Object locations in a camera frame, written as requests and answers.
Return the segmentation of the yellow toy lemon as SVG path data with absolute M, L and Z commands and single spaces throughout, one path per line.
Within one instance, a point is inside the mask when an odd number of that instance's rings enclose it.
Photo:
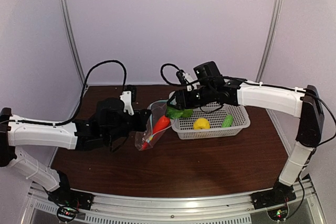
M 205 129 L 210 129 L 210 128 L 211 128 L 211 125 L 206 118 L 198 118 L 193 124 L 194 130 L 205 130 Z

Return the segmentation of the clear zip top bag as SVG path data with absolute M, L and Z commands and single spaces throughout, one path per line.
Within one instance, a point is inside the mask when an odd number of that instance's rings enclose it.
M 152 102 L 148 109 L 151 110 L 152 114 L 147 122 L 147 130 L 145 132 L 137 132 L 135 134 L 135 146 L 139 151 L 142 150 L 143 143 L 149 139 L 149 137 L 152 135 L 152 130 L 159 120 L 159 118 L 166 113 L 166 102 L 167 100 L 158 100 Z M 154 147 L 156 142 L 161 138 L 161 136 L 165 133 L 165 131 L 158 133 L 154 139 L 149 143 L 149 146 L 145 150 L 149 150 Z

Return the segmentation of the green toy apple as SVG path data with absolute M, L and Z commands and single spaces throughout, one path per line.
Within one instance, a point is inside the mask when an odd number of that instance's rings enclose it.
M 179 119 L 179 118 L 189 118 L 192 116 L 193 110 L 186 109 L 186 110 L 178 110 L 173 107 L 168 106 L 166 108 L 165 116 L 169 119 Z

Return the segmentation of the red toy carrot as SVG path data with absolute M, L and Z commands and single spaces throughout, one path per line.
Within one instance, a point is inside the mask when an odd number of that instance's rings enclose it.
M 169 126 L 170 126 L 170 119 L 165 115 L 161 116 L 152 130 L 152 135 L 149 137 L 148 140 L 146 140 L 143 143 L 142 150 L 145 150 L 149 146 L 149 143 L 154 139 L 154 137 L 158 133 L 165 131 Z

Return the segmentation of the green toy cucumber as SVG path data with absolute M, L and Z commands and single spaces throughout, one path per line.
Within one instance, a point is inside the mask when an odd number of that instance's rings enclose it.
M 226 115 L 226 117 L 224 118 L 224 120 L 221 124 L 221 127 L 222 128 L 231 127 L 232 124 L 233 124 L 233 120 L 234 120 L 234 118 L 233 118 L 232 115 L 230 115 L 230 114 Z

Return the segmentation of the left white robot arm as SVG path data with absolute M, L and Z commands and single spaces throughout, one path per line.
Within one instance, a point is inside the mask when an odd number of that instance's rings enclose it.
M 96 112 L 87 120 L 68 123 L 38 122 L 1 110 L 1 166 L 18 169 L 27 179 L 43 186 L 64 205 L 76 197 L 67 175 L 46 167 L 27 154 L 21 146 L 53 146 L 76 151 L 91 151 L 111 146 L 131 132 L 144 132 L 151 111 L 135 110 L 130 102 L 109 98 L 97 103 Z

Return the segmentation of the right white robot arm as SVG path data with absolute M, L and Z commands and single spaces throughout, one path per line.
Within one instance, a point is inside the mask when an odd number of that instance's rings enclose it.
M 272 203 L 281 203 L 289 196 L 289 187 L 298 180 L 321 142 L 324 112 L 316 87 L 287 88 L 225 77 L 214 61 L 196 66 L 194 72 L 196 80 L 178 70 L 178 90 L 170 95 L 168 107 L 177 110 L 198 109 L 216 102 L 220 106 L 253 106 L 299 118 L 296 143 L 277 179 L 276 187 L 269 192 Z

